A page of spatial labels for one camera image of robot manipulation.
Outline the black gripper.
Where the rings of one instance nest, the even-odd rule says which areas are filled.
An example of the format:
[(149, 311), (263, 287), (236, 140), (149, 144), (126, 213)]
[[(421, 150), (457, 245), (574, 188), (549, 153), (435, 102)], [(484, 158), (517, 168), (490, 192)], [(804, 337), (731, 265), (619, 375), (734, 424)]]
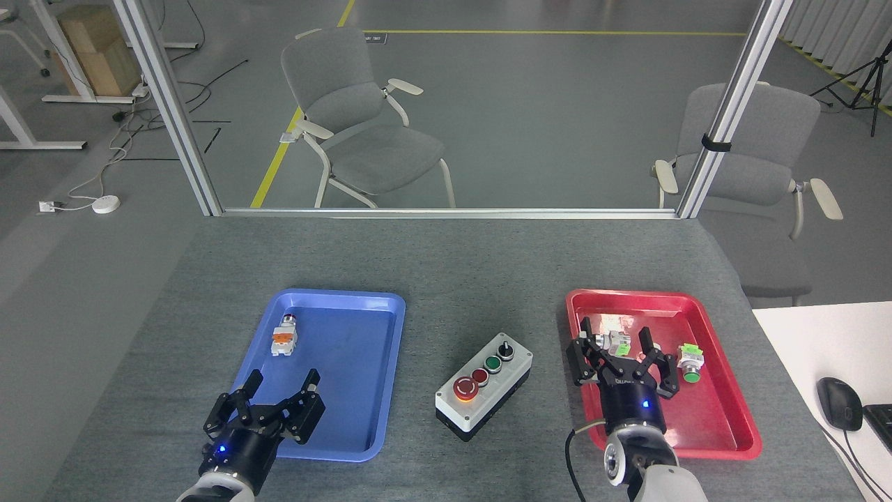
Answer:
[[(217, 482), (229, 489), (242, 487), (258, 494), (276, 460), (283, 433), (297, 444), (309, 441), (325, 413), (325, 404), (316, 388), (321, 375), (310, 368), (303, 385), (292, 397), (284, 398), (267, 412), (267, 423), (253, 425), (249, 401), (254, 397), (263, 375), (252, 370), (245, 383), (232, 393), (217, 398), (203, 430), (210, 443), (203, 448), (199, 467), (201, 482)], [(231, 420), (233, 412), (237, 418)]]
[[(608, 377), (598, 383), (600, 406), (605, 420), (605, 433), (627, 425), (649, 425), (666, 433), (659, 396), (669, 400), (679, 391), (677, 358), (656, 345), (649, 328), (638, 333), (643, 359), (638, 362), (638, 379), (616, 379), (622, 376), (618, 359), (600, 346), (589, 317), (580, 321), (580, 331), (566, 349), (571, 381), (575, 386), (599, 381), (600, 371)], [(659, 369), (659, 381), (649, 372), (650, 366)]]

